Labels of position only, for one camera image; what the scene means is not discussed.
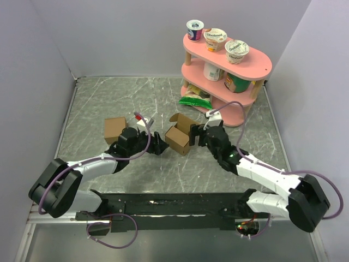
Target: pink shelf tier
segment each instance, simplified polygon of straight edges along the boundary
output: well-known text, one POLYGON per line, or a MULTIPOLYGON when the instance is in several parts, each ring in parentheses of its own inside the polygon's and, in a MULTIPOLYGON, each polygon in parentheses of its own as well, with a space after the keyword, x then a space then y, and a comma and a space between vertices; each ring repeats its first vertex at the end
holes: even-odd
MULTIPOLYGON (((186 92, 186 88, 182 86, 182 88, 180 89, 181 96, 184 96, 185 92, 186 92)), ((216 97, 212 97, 211 103, 214 109, 226 104, 225 102, 219 100, 216 97)), ((201 108, 199 106, 194 106, 194 107, 198 111, 203 113, 208 111, 208 109, 206 108, 201 108)), ((226 106, 225 108, 220 110, 220 113, 222 114, 222 118, 225 126, 237 127, 237 126, 240 126, 244 121, 241 108, 238 105, 226 106)))
POLYGON ((253 88, 253 84, 242 93, 233 93, 224 85, 225 77, 222 80, 214 82, 208 80, 203 75, 204 61, 198 58, 193 58, 190 65, 182 65, 182 75, 186 81, 192 83, 193 85, 199 87, 200 89, 206 91, 214 97, 228 103, 230 101, 237 100, 244 106, 253 104, 254 99, 250 98, 250 94, 253 88))
POLYGON ((272 71, 273 65, 269 57, 251 46, 249 53, 240 64, 229 64, 225 57, 225 49, 223 48, 219 52, 208 51, 203 36, 199 41, 193 42, 185 35, 183 38, 183 45, 188 53, 242 79, 261 80, 272 71))

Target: open cardboard box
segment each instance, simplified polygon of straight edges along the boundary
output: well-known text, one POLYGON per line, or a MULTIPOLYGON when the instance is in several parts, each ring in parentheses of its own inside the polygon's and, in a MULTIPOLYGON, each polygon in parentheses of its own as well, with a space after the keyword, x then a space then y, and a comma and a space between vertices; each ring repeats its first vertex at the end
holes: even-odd
POLYGON ((104 139, 108 145, 118 141, 122 130, 127 127, 125 117, 107 118, 104 120, 104 139))
POLYGON ((165 134, 165 141, 170 148, 185 156, 189 150, 189 132, 192 124, 199 124, 187 116, 176 113, 170 118, 170 122, 177 122, 170 127, 165 134))

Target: snack bag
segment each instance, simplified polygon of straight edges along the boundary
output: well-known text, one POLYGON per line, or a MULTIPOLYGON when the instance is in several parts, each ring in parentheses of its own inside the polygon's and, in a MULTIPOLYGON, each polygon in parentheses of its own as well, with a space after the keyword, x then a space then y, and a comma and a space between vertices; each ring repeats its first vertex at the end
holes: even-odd
POLYGON ((185 95, 179 100, 181 105, 201 106, 202 108, 212 109, 210 102, 211 95, 201 90, 197 86, 189 84, 185 95))

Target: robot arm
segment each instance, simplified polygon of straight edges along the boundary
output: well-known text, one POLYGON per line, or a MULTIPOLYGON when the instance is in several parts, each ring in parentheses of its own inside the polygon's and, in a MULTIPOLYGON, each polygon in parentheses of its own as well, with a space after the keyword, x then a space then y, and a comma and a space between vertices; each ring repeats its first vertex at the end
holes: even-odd
POLYGON ((317 179, 310 175, 282 175, 281 170, 261 166, 261 163, 267 164, 245 150, 241 151, 247 159, 242 157, 237 148, 229 142, 228 135, 222 127, 220 112, 207 112, 206 117, 206 124, 191 126, 190 145, 193 145, 195 137, 199 136, 198 145, 207 146, 223 169, 252 179, 275 192, 264 194, 253 189, 247 190, 243 197, 245 211, 289 217, 300 229, 313 232, 330 207, 317 179))
MULTIPOLYGON (((144 150, 147 142, 146 131, 128 127, 122 131, 118 141, 114 142, 107 151, 93 158, 97 160, 85 163, 90 159, 76 162, 54 159, 29 191, 29 197, 37 204, 40 203, 53 179, 63 170, 77 165, 76 168, 67 171, 48 191, 43 208, 54 218, 60 217, 67 211, 96 212, 103 207, 103 199, 98 192, 78 190, 80 183, 121 171, 129 164, 129 160, 116 161, 114 158, 129 158, 144 150)), ((168 144, 162 141, 158 132, 154 132, 147 152, 160 155, 167 148, 168 144)))

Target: yogurt lid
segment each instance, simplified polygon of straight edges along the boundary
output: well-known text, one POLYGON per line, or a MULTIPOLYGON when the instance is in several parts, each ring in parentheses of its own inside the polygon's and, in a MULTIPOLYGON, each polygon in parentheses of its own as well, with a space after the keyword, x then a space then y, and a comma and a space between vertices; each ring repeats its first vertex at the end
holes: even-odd
POLYGON ((227 39, 227 33, 218 28, 207 29, 203 36, 206 40, 214 43, 221 43, 227 39))
POLYGON ((225 43, 225 50, 232 55, 244 56, 250 51, 250 47, 241 40, 230 40, 225 43))
POLYGON ((186 23, 186 26, 191 30, 201 30, 203 29, 203 22, 200 20, 190 20, 186 23))

